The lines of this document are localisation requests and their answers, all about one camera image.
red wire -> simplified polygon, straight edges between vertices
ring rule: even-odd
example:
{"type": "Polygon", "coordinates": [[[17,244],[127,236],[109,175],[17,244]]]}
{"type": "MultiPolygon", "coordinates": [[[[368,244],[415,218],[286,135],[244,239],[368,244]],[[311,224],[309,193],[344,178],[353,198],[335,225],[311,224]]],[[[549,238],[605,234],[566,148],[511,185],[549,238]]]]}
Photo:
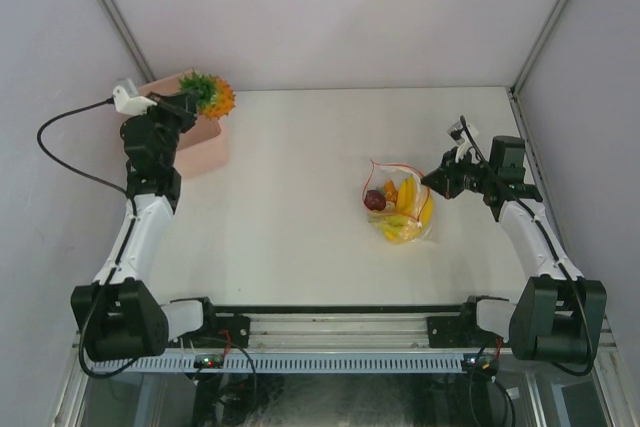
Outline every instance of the red wire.
{"type": "Polygon", "coordinates": [[[502,339],[496,339],[496,344],[498,346],[498,350],[496,351],[496,355],[494,358],[499,359],[502,351],[502,339]]]}
{"type": "Polygon", "coordinates": [[[222,334],[227,338],[227,345],[224,346],[224,353],[222,354],[222,359],[224,360],[224,358],[229,355],[229,352],[231,351],[231,334],[229,334],[229,331],[227,329],[221,330],[219,334],[222,334]]]}

gray wall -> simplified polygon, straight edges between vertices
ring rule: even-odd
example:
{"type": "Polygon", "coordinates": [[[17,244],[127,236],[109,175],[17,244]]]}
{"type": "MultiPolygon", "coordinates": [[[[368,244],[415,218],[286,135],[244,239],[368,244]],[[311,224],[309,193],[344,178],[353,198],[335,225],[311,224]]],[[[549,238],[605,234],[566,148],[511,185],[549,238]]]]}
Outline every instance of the gray wall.
{"type": "Polygon", "coordinates": [[[640,384],[640,0],[573,0],[522,95],[576,264],[640,384]]]}
{"type": "Polygon", "coordinates": [[[117,0],[156,75],[238,90],[510,85],[554,1],[117,0]]]}
{"type": "MultiPolygon", "coordinates": [[[[95,0],[0,0],[0,424],[45,425],[74,333],[73,286],[113,242],[124,202],[37,150],[38,126],[110,95],[134,69],[95,0]]],[[[122,183],[110,108],[54,125],[51,149],[122,183]]]]}

banana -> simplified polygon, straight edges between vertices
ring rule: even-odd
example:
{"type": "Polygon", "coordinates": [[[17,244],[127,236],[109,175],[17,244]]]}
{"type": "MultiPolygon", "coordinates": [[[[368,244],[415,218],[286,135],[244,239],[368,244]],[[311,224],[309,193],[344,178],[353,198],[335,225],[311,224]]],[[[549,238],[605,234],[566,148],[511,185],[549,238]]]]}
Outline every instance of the banana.
{"type": "Polygon", "coordinates": [[[396,201],[397,212],[402,212],[402,209],[404,209],[407,203],[407,189],[408,189],[407,180],[409,179],[403,180],[402,183],[400,184],[400,188],[398,189],[398,200],[396,201]]]}
{"type": "Polygon", "coordinates": [[[427,203],[424,204],[424,207],[422,208],[422,212],[420,212],[420,223],[422,224],[423,229],[431,220],[432,215],[433,215],[433,197],[430,195],[429,198],[427,199],[427,203]]]}
{"type": "Polygon", "coordinates": [[[387,225],[398,229],[401,229],[402,227],[407,225],[407,222],[409,222],[409,218],[400,214],[389,215],[385,218],[385,223],[387,225]]]}
{"type": "Polygon", "coordinates": [[[396,242],[404,226],[381,223],[379,228],[388,240],[396,242]]]}
{"type": "Polygon", "coordinates": [[[403,214],[413,215],[413,207],[416,203],[416,181],[413,177],[407,179],[407,203],[401,211],[403,214]]]}

black cable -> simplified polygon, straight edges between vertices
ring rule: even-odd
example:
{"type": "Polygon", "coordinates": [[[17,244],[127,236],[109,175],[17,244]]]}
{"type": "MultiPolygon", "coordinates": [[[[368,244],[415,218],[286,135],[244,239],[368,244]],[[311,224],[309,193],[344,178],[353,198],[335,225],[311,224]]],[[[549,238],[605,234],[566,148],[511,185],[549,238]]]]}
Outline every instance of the black cable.
{"type": "Polygon", "coordinates": [[[513,404],[513,399],[509,395],[509,392],[507,392],[507,389],[505,388],[505,386],[502,385],[500,383],[500,381],[498,381],[498,379],[494,379],[493,377],[485,374],[484,372],[478,372],[478,375],[480,375],[481,377],[484,377],[486,380],[492,382],[498,388],[498,390],[502,393],[502,395],[505,398],[505,412],[504,412],[504,416],[502,418],[502,425],[503,426],[507,425],[506,407],[509,406],[509,408],[511,409],[511,427],[516,427],[516,406],[513,404]]]}
{"type": "Polygon", "coordinates": [[[478,420],[478,417],[476,416],[475,408],[473,406],[473,393],[471,391],[472,387],[473,387],[473,376],[477,373],[478,375],[482,375],[482,376],[488,378],[489,380],[491,380],[494,384],[496,384],[496,386],[503,393],[503,395],[505,395],[505,397],[506,397],[506,400],[505,400],[505,411],[504,411],[503,416],[502,416],[502,425],[503,426],[507,425],[506,406],[507,406],[507,403],[509,403],[511,405],[511,425],[512,425],[512,427],[515,427],[515,425],[516,425],[515,407],[513,406],[513,400],[511,400],[511,397],[509,396],[509,393],[507,392],[507,390],[504,388],[504,386],[502,384],[500,384],[500,382],[498,382],[497,380],[495,380],[492,377],[488,376],[484,372],[480,372],[480,371],[476,372],[478,370],[478,364],[480,362],[480,357],[482,357],[482,354],[484,353],[485,349],[487,347],[489,347],[492,343],[493,343],[493,340],[485,343],[480,348],[480,350],[476,354],[475,362],[474,362],[473,367],[471,369],[471,373],[469,374],[469,406],[471,407],[471,416],[473,417],[473,420],[476,423],[476,426],[482,427],[482,425],[480,424],[480,421],[478,420]]]}
{"type": "Polygon", "coordinates": [[[213,382],[214,380],[216,380],[216,378],[221,375],[220,373],[212,375],[210,379],[207,380],[198,380],[198,375],[200,374],[200,372],[202,372],[204,370],[204,366],[200,367],[198,370],[196,370],[195,374],[187,374],[186,372],[184,372],[184,376],[190,381],[190,382],[194,382],[194,381],[198,381],[198,385],[200,384],[208,384],[210,382],[213,382]]]}
{"type": "Polygon", "coordinates": [[[242,355],[244,355],[247,358],[247,361],[249,361],[249,365],[251,366],[251,373],[253,377],[253,408],[255,409],[258,406],[258,371],[256,370],[256,365],[254,364],[253,359],[247,353],[247,351],[242,347],[240,347],[238,344],[229,342],[227,339],[219,339],[216,337],[198,337],[198,338],[203,340],[213,340],[214,342],[230,345],[234,349],[238,349],[240,352],[242,352],[242,355]]]}
{"type": "Polygon", "coordinates": [[[493,171],[493,169],[489,165],[489,162],[487,162],[487,159],[482,154],[482,151],[478,147],[478,144],[476,144],[476,141],[471,135],[471,132],[469,132],[469,128],[467,127],[467,121],[464,118],[464,115],[460,116],[460,123],[462,124],[464,133],[467,134],[467,138],[469,139],[469,142],[471,142],[471,145],[476,151],[476,155],[479,156],[480,161],[486,167],[489,174],[493,177],[494,182],[496,183],[498,188],[501,190],[501,192],[506,197],[518,203],[518,205],[520,205],[525,210],[525,212],[527,212],[531,216],[531,219],[535,222],[536,226],[538,227],[538,230],[540,230],[540,232],[542,233],[542,236],[544,237],[545,242],[549,247],[549,251],[551,252],[554,262],[562,272],[562,275],[564,275],[564,277],[567,279],[567,282],[569,283],[569,287],[571,288],[571,291],[575,297],[576,303],[578,304],[578,310],[580,311],[580,318],[582,320],[582,325],[585,329],[585,335],[587,336],[587,366],[585,367],[584,370],[575,371],[559,364],[558,362],[552,362],[551,365],[560,369],[566,374],[572,375],[574,377],[583,377],[583,376],[589,375],[591,373],[591,370],[593,369],[593,364],[595,362],[594,355],[593,355],[594,349],[593,349],[593,343],[591,341],[591,335],[589,333],[589,323],[587,322],[587,314],[585,313],[584,304],[582,302],[582,298],[580,297],[580,292],[578,292],[578,287],[576,286],[574,280],[571,278],[571,275],[569,275],[569,272],[567,272],[567,269],[565,268],[565,266],[562,265],[562,262],[560,262],[560,257],[558,256],[558,253],[556,252],[553,242],[551,241],[549,234],[544,228],[544,225],[542,225],[542,222],[536,219],[535,213],[533,212],[533,210],[531,210],[531,208],[529,208],[527,204],[525,204],[519,198],[517,198],[513,194],[513,192],[511,192],[511,189],[509,189],[506,185],[504,185],[502,180],[498,177],[498,175],[493,171]]]}
{"type": "Polygon", "coordinates": [[[231,405],[230,403],[228,403],[227,401],[222,400],[222,399],[216,399],[216,403],[218,403],[220,405],[224,405],[225,407],[233,408],[233,405],[231,405]]]}
{"type": "Polygon", "coordinates": [[[132,210],[133,217],[131,219],[131,222],[129,223],[129,228],[127,229],[127,233],[124,236],[122,244],[120,245],[120,249],[118,250],[118,255],[116,256],[116,260],[115,260],[116,266],[111,269],[111,271],[109,272],[109,275],[107,276],[107,279],[105,280],[105,283],[102,285],[102,287],[100,287],[98,294],[96,295],[95,299],[93,299],[93,302],[91,303],[91,307],[89,307],[89,312],[87,312],[87,315],[84,319],[84,323],[82,324],[82,329],[80,330],[80,342],[78,343],[78,362],[80,363],[80,368],[82,369],[82,371],[92,379],[109,379],[111,377],[115,377],[116,375],[127,370],[138,360],[138,358],[131,359],[129,362],[127,362],[121,367],[118,367],[116,370],[112,372],[106,372],[106,373],[100,374],[91,370],[87,365],[86,359],[84,358],[84,344],[85,344],[85,337],[87,334],[87,328],[89,327],[89,322],[91,322],[91,318],[93,317],[93,314],[95,313],[95,310],[98,304],[102,300],[102,297],[105,296],[107,292],[107,286],[109,285],[109,282],[111,282],[111,279],[115,275],[117,266],[120,265],[120,260],[122,259],[122,255],[124,254],[125,248],[129,243],[129,239],[131,238],[131,234],[133,233],[133,228],[135,227],[135,224],[136,224],[136,220],[138,216],[138,208],[133,199],[131,199],[131,210],[132,210]]]}
{"type": "MultiPolygon", "coordinates": [[[[53,161],[55,161],[58,164],[60,164],[61,166],[63,166],[65,169],[68,169],[71,172],[80,175],[81,177],[85,177],[85,178],[87,178],[89,180],[93,180],[94,182],[97,182],[97,183],[105,185],[105,186],[107,186],[107,187],[109,187],[111,189],[114,189],[114,190],[116,190],[117,192],[120,192],[121,194],[123,194],[126,197],[127,196],[127,191],[125,189],[123,189],[122,187],[120,187],[120,186],[118,186],[116,184],[113,184],[113,183],[111,183],[109,181],[101,179],[100,177],[96,177],[95,175],[87,174],[86,172],[83,172],[80,169],[77,169],[77,168],[67,164],[63,160],[61,160],[58,157],[56,157],[53,153],[51,153],[51,151],[44,145],[44,142],[42,141],[42,134],[44,133],[46,128],[49,127],[54,122],[57,122],[58,120],[64,119],[65,117],[69,117],[71,115],[79,114],[79,113],[85,112],[87,110],[95,109],[97,107],[101,107],[103,105],[113,104],[113,103],[114,103],[113,98],[109,97],[108,99],[103,100],[101,102],[97,102],[95,104],[91,104],[91,105],[88,105],[86,107],[81,107],[79,109],[70,110],[69,112],[65,112],[63,114],[56,115],[55,117],[47,120],[44,124],[42,124],[40,126],[40,128],[38,129],[38,133],[36,134],[36,141],[38,142],[38,146],[40,147],[40,149],[47,156],[49,156],[49,158],[51,158],[53,161]]],[[[104,373],[104,374],[99,374],[97,372],[92,371],[89,368],[89,366],[87,365],[86,359],[84,358],[84,344],[85,344],[85,337],[86,337],[86,333],[87,333],[87,328],[89,326],[89,323],[91,322],[91,318],[93,317],[98,304],[100,303],[100,301],[102,300],[102,298],[106,294],[107,286],[109,285],[109,282],[111,282],[111,279],[113,278],[114,274],[116,273],[117,266],[120,265],[120,261],[122,260],[122,255],[124,254],[125,248],[126,248],[127,244],[129,243],[129,239],[131,238],[131,234],[133,233],[133,228],[134,228],[136,220],[137,220],[138,210],[137,210],[136,203],[135,203],[135,201],[133,199],[130,199],[130,200],[131,200],[131,210],[132,210],[132,213],[133,213],[133,218],[131,219],[131,222],[129,224],[129,228],[127,229],[127,233],[125,234],[125,237],[124,237],[124,239],[122,241],[122,245],[120,246],[120,250],[118,251],[118,255],[116,256],[116,259],[115,259],[116,267],[111,269],[111,271],[109,272],[109,275],[107,276],[107,279],[106,279],[104,285],[98,291],[98,294],[96,295],[95,299],[93,299],[93,302],[91,303],[91,307],[89,307],[89,311],[87,312],[87,315],[85,317],[84,323],[82,324],[82,329],[80,329],[80,342],[78,344],[78,362],[80,363],[80,367],[82,368],[82,371],[85,374],[87,374],[89,377],[91,377],[92,379],[109,379],[111,377],[115,377],[116,375],[120,374],[121,372],[124,372],[126,369],[131,367],[138,360],[137,358],[131,359],[129,362],[127,362],[123,366],[119,367],[118,369],[114,370],[113,372],[107,372],[107,373],[104,373]]]]}
{"type": "Polygon", "coordinates": [[[101,107],[103,105],[106,104],[113,104],[113,98],[108,98],[106,100],[103,100],[101,102],[98,102],[96,104],[91,104],[88,105],[86,107],[82,107],[80,109],[75,109],[75,110],[70,110],[69,112],[65,112],[64,114],[60,114],[60,115],[56,115],[55,117],[53,117],[52,119],[47,120],[44,124],[42,124],[42,126],[38,129],[38,133],[36,134],[36,141],[38,142],[38,146],[40,147],[40,149],[42,149],[42,151],[48,155],[53,161],[57,162],[58,164],[60,164],[61,166],[63,166],[65,169],[70,170],[71,172],[78,174],[82,177],[85,177],[87,179],[93,180],[94,182],[98,182],[99,184],[102,185],[106,185],[107,187],[110,187],[114,190],[117,190],[118,192],[124,194],[125,196],[127,195],[125,189],[123,189],[122,187],[113,184],[107,180],[101,179],[100,177],[96,177],[95,175],[91,175],[91,174],[87,174],[86,172],[83,172],[79,169],[76,169],[75,167],[67,164],[66,162],[64,162],[63,160],[60,160],[58,157],[56,157],[54,154],[51,153],[51,151],[44,145],[44,142],[42,142],[42,134],[45,131],[45,129],[47,127],[49,127],[51,124],[53,124],[54,122],[57,122],[60,119],[64,119],[65,117],[69,117],[71,115],[75,115],[75,114],[79,114],[80,112],[85,112],[87,110],[91,110],[91,109],[95,109],[96,107],[101,107]]]}

metal frame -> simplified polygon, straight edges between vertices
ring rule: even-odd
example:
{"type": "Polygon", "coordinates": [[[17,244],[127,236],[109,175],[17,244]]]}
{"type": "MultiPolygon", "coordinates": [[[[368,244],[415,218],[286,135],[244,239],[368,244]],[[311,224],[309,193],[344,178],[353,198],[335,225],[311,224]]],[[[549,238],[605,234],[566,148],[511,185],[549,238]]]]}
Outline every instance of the metal frame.
{"type": "MultiPolygon", "coordinates": [[[[569,2],[570,0],[556,0],[516,77],[513,88],[507,89],[520,135],[526,141],[527,158],[533,177],[545,198],[551,225],[556,230],[561,243],[563,243],[561,232],[552,208],[553,199],[546,189],[545,176],[535,153],[535,145],[527,129],[519,94],[535,68],[548,40],[558,26],[569,2]]],[[[98,3],[107,15],[109,22],[113,25],[142,78],[146,82],[155,80],[155,75],[115,0],[98,0],[98,3]]],[[[339,361],[338,364],[335,364],[335,368],[343,373],[363,371],[392,372],[397,365],[395,362],[398,361],[401,364],[401,368],[398,371],[407,372],[414,369],[413,371],[416,372],[430,372],[428,369],[433,368],[434,365],[437,366],[438,361],[447,362],[447,359],[454,362],[453,364],[448,364],[449,368],[458,372],[459,370],[455,369],[461,368],[460,359],[463,358],[464,354],[475,353],[474,349],[469,349],[468,351],[458,350],[456,352],[430,349],[424,319],[426,312],[431,315],[436,312],[431,311],[426,306],[406,306],[398,308],[396,311],[393,311],[393,309],[383,311],[384,309],[381,309],[377,310],[377,313],[374,307],[368,313],[340,309],[340,307],[317,308],[317,310],[312,308],[305,313],[298,314],[291,313],[292,309],[287,309],[286,307],[270,313],[269,308],[247,308],[243,310],[242,307],[239,307],[236,310],[243,311],[245,314],[252,314],[250,316],[254,323],[252,324],[251,343],[248,351],[252,357],[255,356],[261,372],[325,372],[327,371],[327,365],[334,365],[323,363],[330,360],[328,356],[333,356],[333,360],[339,361]],[[381,329],[372,328],[374,323],[376,323],[376,328],[381,329]],[[297,324],[298,327],[304,327],[305,334],[297,335],[295,333],[296,329],[292,329],[294,324],[297,324]],[[390,328],[392,324],[403,327],[399,329],[390,328]]],[[[447,315],[447,310],[452,312],[456,309],[455,306],[452,306],[452,309],[443,310],[439,311],[440,315],[447,315]]],[[[174,349],[168,351],[165,356],[152,361],[142,359],[134,366],[134,370],[138,372],[195,372],[194,363],[196,359],[199,359],[201,355],[208,355],[212,352],[216,351],[191,349],[187,352],[183,349],[174,349]]],[[[49,422],[51,426],[75,426],[79,419],[82,418],[88,379],[80,370],[76,355],[77,351],[74,348],[67,362],[67,379],[58,396],[59,402],[56,405],[55,414],[49,422]]],[[[632,384],[627,377],[626,371],[621,367],[621,362],[611,330],[607,324],[603,326],[600,351],[594,368],[595,373],[593,375],[596,380],[596,388],[603,404],[607,407],[608,421],[611,426],[640,425],[640,419],[638,418],[640,409],[632,394],[632,384]]],[[[102,367],[105,370],[109,370],[107,366],[96,366],[96,370],[100,370],[102,367]]],[[[225,365],[221,371],[247,372],[250,369],[244,356],[230,354],[225,360],[225,365]]],[[[538,425],[545,425],[543,423],[544,413],[542,412],[540,397],[535,394],[537,392],[535,382],[535,375],[527,374],[527,385],[531,396],[529,401],[534,417],[538,425]]]]}
{"type": "Polygon", "coordinates": [[[118,4],[116,4],[115,0],[97,0],[98,4],[106,14],[107,18],[111,25],[113,25],[116,30],[116,34],[122,41],[124,48],[127,53],[131,57],[131,60],[135,64],[136,68],[140,72],[140,75],[144,79],[146,83],[153,82],[156,80],[147,59],[145,58],[138,42],[136,41],[131,29],[127,25],[120,9],[118,8],[118,4]]]}
{"type": "Polygon", "coordinates": [[[555,32],[556,27],[558,26],[558,22],[562,18],[562,14],[564,13],[567,5],[570,0],[556,0],[549,16],[545,20],[544,25],[542,26],[542,30],[538,34],[533,47],[529,51],[529,55],[527,55],[527,59],[525,60],[518,76],[516,77],[515,83],[513,85],[513,92],[515,95],[518,95],[522,92],[529,75],[533,71],[538,59],[540,58],[540,54],[544,50],[547,45],[548,40],[551,38],[553,32],[555,32]]]}
{"type": "Polygon", "coordinates": [[[561,384],[553,384],[551,386],[551,392],[553,393],[553,398],[555,400],[556,414],[560,419],[561,427],[570,427],[571,421],[569,419],[569,412],[567,410],[566,405],[564,404],[564,393],[562,389],[565,387],[569,387],[571,385],[579,384],[581,381],[579,379],[571,379],[569,382],[563,382],[561,384]]]}

